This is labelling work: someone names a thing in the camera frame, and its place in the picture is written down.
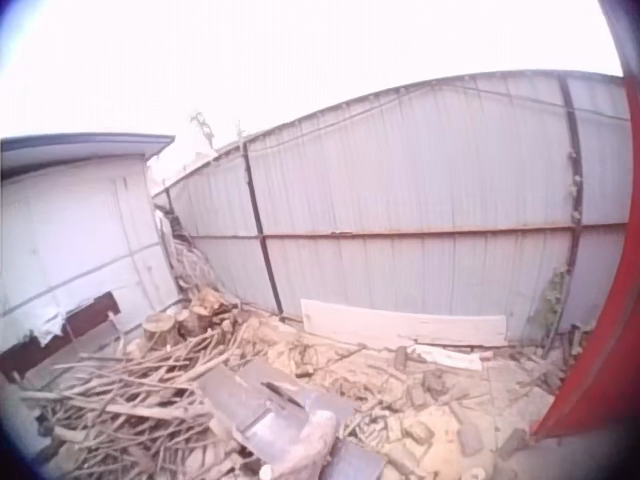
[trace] shed roof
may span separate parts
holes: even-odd
[[[56,133],[3,138],[2,178],[90,158],[157,155],[175,139],[172,135],[140,133]]]

